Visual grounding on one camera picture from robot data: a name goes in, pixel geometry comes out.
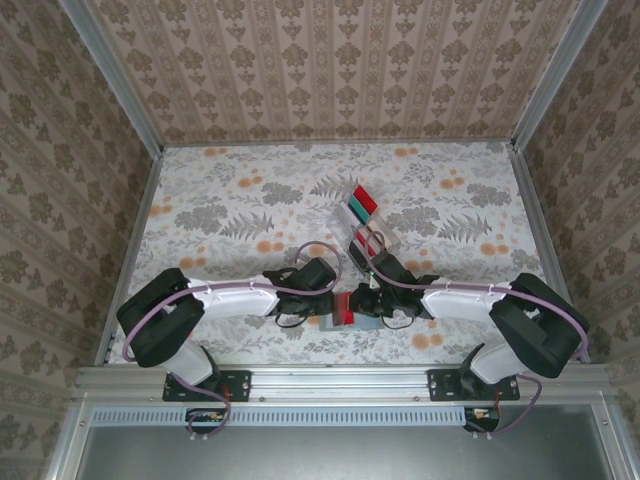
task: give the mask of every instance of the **cable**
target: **cable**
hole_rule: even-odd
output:
[[[335,254],[335,256],[338,258],[338,273],[336,275],[336,279],[325,288],[321,288],[320,290],[296,290],[294,288],[278,287],[276,285],[271,285],[269,283],[226,282],[226,283],[209,283],[209,284],[201,285],[198,287],[191,287],[191,288],[186,288],[184,290],[180,290],[179,292],[176,292],[173,295],[170,295],[169,297],[165,298],[160,303],[158,303],[155,307],[149,310],[149,312],[147,312],[147,314],[142,317],[142,319],[136,324],[136,326],[131,329],[131,331],[129,332],[129,335],[127,335],[127,338],[125,338],[124,340],[124,345],[122,347],[122,358],[124,358],[127,362],[133,362],[135,360],[135,357],[129,355],[129,346],[131,345],[131,342],[136,337],[138,332],[140,332],[140,330],[142,330],[142,328],[147,324],[147,322],[149,322],[149,320],[151,320],[153,316],[156,313],[158,313],[160,310],[162,310],[164,307],[175,302],[177,299],[184,297],[185,295],[189,295],[191,293],[224,290],[228,288],[244,288],[244,287],[264,288],[267,290],[275,290],[277,292],[283,292],[283,293],[292,293],[294,295],[302,295],[306,297],[313,297],[316,295],[322,295],[323,293],[330,292],[342,277],[342,269],[343,269],[342,257],[340,257],[340,254],[338,253],[338,251],[328,243],[311,241],[311,242],[304,243],[303,245],[300,246],[300,248],[298,248],[298,251],[293,257],[294,263],[298,261],[298,257],[300,256],[300,252],[302,251],[302,249],[308,247],[309,245],[321,245],[323,247],[326,247],[329,250],[331,250]]]
[[[299,327],[299,326],[300,326],[300,325],[302,325],[304,322],[306,322],[306,321],[307,321],[307,319],[309,318],[309,317],[304,317],[304,318],[303,318],[302,320],[300,320],[299,322],[297,322],[297,323],[293,323],[293,324],[291,324],[291,325],[282,325],[281,323],[278,323],[278,319],[279,319],[280,317],[281,317],[281,315],[278,315],[278,316],[276,316],[276,319],[275,319],[276,325],[278,325],[280,328],[296,328],[296,327]]]
[[[135,357],[129,355],[129,347],[131,345],[131,342],[133,341],[133,339],[136,337],[136,335],[140,332],[140,330],[142,330],[142,328],[149,322],[149,320],[151,320],[154,315],[156,313],[158,313],[160,310],[162,310],[164,307],[166,307],[167,305],[175,302],[177,299],[184,297],[185,295],[189,295],[191,293],[197,293],[197,292],[206,292],[206,291],[215,291],[215,290],[223,290],[223,289],[227,289],[227,288],[243,288],[243,287],[249,287],[249,288],[264,288],[264,289],[269,289],[269,290],[275,290],[278,292],[283,292],[283,293],[291,293],[294,295],[302,295],[302,296],[315,296],[315,295],[322,295],[324,293],[330,292],[340,281],[340,278],[342,277],[342,270],[343,270],[343,265],[342,265],[342,258],[340,257],[340,254],[338,253],[338,251],[333,248],[331,245],[325,243],[325,242],[317,242],[317,241],[311,241],[311,242],[307,242],[304,243],[303,245],[300,246],[300,248],[298,248],[298,251],[296,252],[296,254],[293,257],[293,263],[296,263],[298,261],[298,257],[300,256],[300,252],[302,251],[302,249],[308,247],[309,245],[321,245],[323,247],[328,248],[329,250],[331,250],[335,256],[338,259],[338,273],[336,274],[336,279],[331,282],[329,285],[327,285],[325,288],[321,288],[320,290],[296,290],[293,288],[286,288],[286,287],[278,287],[275,285],[271,285],[271,284],[267,284],[267,283],[255,283],[255,282],[227,282],[227,283],[220,283],[220,284],[206,284],[206,285],[202,285],[199,287],[191,287],[191,288],[187,288],[185,290],[181,290],[179,292],[174,293],[173,295],[165,298],[163,301],[161,301],[160,303],[158,303],[155,307],[153,307],[151,310],[149,310],[149,312],[147,312],[146,315],[144,315],[142,317],[142,319],[135,325],[135,327],[133,327],[131,329],[131,331],[129,332],[129,335],[127,335],[127,338],[125,338],[124,341],[124,345],[122,347],[122,358],[124,358],[127,362],[133,362],[135,360]],[[227,401],[225,398],[221,397],[220,395],[218,395],[215,392],[212,392],[210,390],[205,390],[203,388],[198,388],[195,387],[193,385],[189,385],[187,383],[186,380],[184,380],[183,378],[179,377],[178,375],[176,375],[175,373],[171,373],[171,375],[173,375],[173,377],[176,379],[176,381],[182,385],[184,388],[191,390],[192,392],[196,392],[196,393],[201,393],[203,395],[208,395],[212,398],[215,398],[216,400],[221,401],[222,403],[225,404],[226,406],[226,414],[224,416],[224,418],[222,419],[222,421],[220,422],[220,424],[214,428],[210,433],[208,433],[207,435],[216,435],[217,433],[219,433],[224,426],[227,424],[227,422],[229,421],[229,417],[231,415],[231,403],[229,401]],[[189,431],[189,433],[192,435],[192,438],[195,435],[195,432],[193,431],[193,421],[196,417],[198,416],[202,416],[202,415],[198,415],[198,414],[194,414],[189,418],[189,423],[187,425],[187,430]]]
[[[371,239],[373,238],[373,236],[376,233],[380,233],[380,232],[372,232],[367,236],[367,240],[365,241],[365,245],[364,245],[364,253],[363,253],[363,255],[364,255],[364,258],[367,260],[367,263],[369,264],[369,268],[371,268],[371,270],[378,277],[380,277],[380,279],[384,280],[385,282],[387,282],[390,285],[394,285],[394,286],[399,287],[399,288],[406,288],[406,289],[409,289],[409,290],[445,290],[445,288],[443,288],[443,286],[439,285],[439,284],[436,284],[436,285],[433,285],[433,284],[432,285],[411,285],[409,283],[397,282],[397,281],[392,280],[391,278],[383,275],[376,268],[376,266],[373,264],[372,257],[369,255],[369,242],[371,241]],[[541,298],[535,297],[533,295],[529,295],[527,293],[518,292],[516,290],[512,290],[510,288],[504,288],[504,287],[494,287],[494,286],[487,287],[486,285],[473,285],[473,284],[464,284],[464,283],[448,283],[446,288],[447,289],[457,289],[457,290],[468,290],[468,291],[472,291],[472,292],[504,293],[506,295],[511,295],[512,297],[521,298],[522,300],[526,300],[528,302],[534,303],[534,304],[539,305],[541,307],[544,307],[544,308],[546,308],[548,310],[551,310],[553,313],[555,313],[556,315],[559,315],[564,320],[569,322],[569,324],[575,329],[575,331],[580,336],[580,341],[582,343],[580,345],[580,349],[578,350],[578,356],[584,356],[584,355],[587,354],[587,349],[589,347],[589,339],[588,339],[587,334],[585,333],[584,329],[582,328],[582,325],[580,325],[580,322],[578,322],[575,318],[573,318],[567,312],[565,312],[561,308],[556,307],[553,303],[547,302],[546,300],[543,300]]]
[[[380,320],[382,321],[382,324],[385,327],[387,327],[389,330],[403,330],[413,325],[413,322],[416,321],[416,317],[411,317],[411,321],[407,325],[400,325],[399,327],[392,327],[391,325],[389,325],[387,322],[384,321],[384,317],[382,315],[380,315]]]
[[[520,378],[522,380],[526,380],[528,382],[533,382],[538,386],[535,395],[531,398],[531,401],[529,402],[529,405],[527,405],[527,408],[524,409],[524,412],[522,412],[518,418],[516,418],[513,422],[511,422],[506,427],[499,428],[497,430],[494,430],[493,432],[487,432],[484,428],[482,428],[481,426],[479,426],[479,425],[477,425],[476,423],[473,423],[473,422],[467,421],[467,425],[471,425],[473,428],[478,430],[480,433],[485,433],[487,435],[487,438],[491,438],[494,435],[502,435],[504,433],[507,433],[507,432],[513,430],[520,422],[522,422],[522,420],[524,420],[524,418],[529,414],[529,412],[531,412],[531,410],[533,410],[533,407],[535,406],[536,402],[540,398],[540,395],[542,394],[542,382],[540,380],[538,380],[537,378],[530,377],[528,375],[516,375],[516,377],[518,377],[518,378]]]
[[[224,428],[224,426],[229,421],[229,418],[231,418],[231,403],[226,398],[224,398],[223,396],[218,395],[217,393],[212,392],[211,390],[205,390],[204,388],[198,388],[198,387],[194,387],[193,385],[189,385],[185,379],[183,379],[182,377],[176,375],[175,373],[172,373],[171,375],[173,375],[173,378],[176,379],[176,382],[178,382],[180,385],[182,385],[187,390],[191,390],[192,392],[196,392],[196,393],[201,393],[203,395],[207,395],[209,397],[215,398],[216,400],[219,400],[220,402],[224,403],[224,405],[226,407],[226,412],[225,412],[224,418],[222,419],[222,421],[220,422],[220,424],[217,427],[215,427],[213,430],[211,430],[211,432],[207,433],[207,436],[213,436],[213,435],[216,435],[216,434],[220,433],[220,430],[222,430]],[[195,435],[196,435],[196,433],[193,431],[193,420],[195,418],[197,418],[197,417],[201,417],[201,416],[207,415],[207,414],[208,413],[206,411],[199,411],[199,412],[194,412],[191,415],[191,417],[189,417],[189,423],[187,424],[187,430],[191,434],[192,438],[195,438]]]

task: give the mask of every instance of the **patterned wallpaper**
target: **patterned wallpaper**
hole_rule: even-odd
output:
[[[640,438],[640,3],[609,1],[525,155],[565,278]]]
[[[0,478],[39,478],[150,166],[55,1],[0,1]]]
[[[577,0],[89,0],[166,144],[506,138]]]

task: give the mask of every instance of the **red object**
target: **red object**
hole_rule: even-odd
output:
[[[353,196],[356,197],[356,200],[360,202],[360,205],[367,211],[369,215],[376,211],[378,208],[378,204],[373,201],[371,195],[367,193],[367,191],[362,187],[362,185],[358,185],[358,187],[353,192]]]
[[[353,325],[353,312],[349,311],[349,297],[351,293],[340,293],[336,295],[336,312],[338,318],[342,320],[342,325]]]

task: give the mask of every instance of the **metal frame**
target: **metal frame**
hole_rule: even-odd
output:
[[[100,339],[100,345],[98,346],[94,365],[102,365],[106,361],[109,345],[111,344],[113,335],[118,327],[116,312],[124,302],[127,291],[129,290],[129,283],[131,282],[133,270],[136,267],[136,258],[138,257],[138,250],[140,250],[144,227],[147,224],[147,218],[149,218],[149,211],[151,210],[151,204],[153,203],[153,196],[155,195],[158,182],[160,181],[163,162],[164,160],[161,157],[151,165],[151,171],[147,177],[147,185],[145,186],[144,194],[140,201],[138,215],[136,216],[136,221],[133,224],[133,229],[131,230],[131,238],[129,239],[127,253],[125,254],[124,261],[122,263],[122,270],[120,270],[118,283],[116,284],[116,289],[113,292],[113,298],[111,299],[111,305],[109,306],[109,312],[107,313],[107,321],[105,323],[104,330],[102,331],[102,337]]]
[[[544,279],[547,284],[558,293],[558,295],[568,303],[571,303],[569,290],[567,289],[567,284],[564,281],[560,262],[558,261],[556,251],[553,248],[553,242],[551,241],[551,235],[547,228],[547,222],[544,220],[542,207],[540,206],[536,189],[533,186],[533,180],[531,179],[531,174],[529,173],[529,168],[527,167],[524,155],[520,149],[514,148],[509,152],[509,156],[511,157],[513,174],[516,177],[518,189],[520,190],[522,205],[527,213],[529,226],[531,227],[531,234],[533,235],[533,240],[538,248],[538,255],[540,256],[540,264],[544,273]]]
[[[432,403],[429,400],[427,370],[451,365],[411,366],[238,366],[252,372],[251,408],[274,407],[416,407],[465,406],[469,402]],[[109,365],[80,370],[71,408],[54,453],[48,480],[75,479],[96,408],[128,406],[166,408],[185,406],[163,402],[166,371],[141,369],[134,365]],[[604,365],[567,365],[557,379],[540,379],[544,387],[541,405],[591,405],[609,466],[616,479],[638,478],[630,440],[624,424],[617,423],[614,392]],[[521,399],[510,404],[526,405],[535,386],[520,383]],[[492,402],[473,402],[491,405]],[[199,407],[219,406],[215,402]]]
[[[606,5],[607,0],[582,0],[578,4],[513,133],[514,144],[520,150],[524,150],[531,140]]]
[[[154,161],[158,161],[162,155],[162,137],[147,115],[147,110],[136,95],[125,70],[111,50],[109,42],[102,33],[100,23],[93,17],[87,2],[60,0],[60,3],[107,80],[118,103],[129,117],[133,128],[138,132],[149,155]]]

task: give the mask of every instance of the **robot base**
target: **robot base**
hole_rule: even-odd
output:
[[[476,382],[473,394],[462,387],[462,376],[457,368],[428,370],[427,378],[432,402],[495,401],[496,396],[499,396],[500,401],[520,400],[520,390],[515,376],[503,378],[495,385]]]

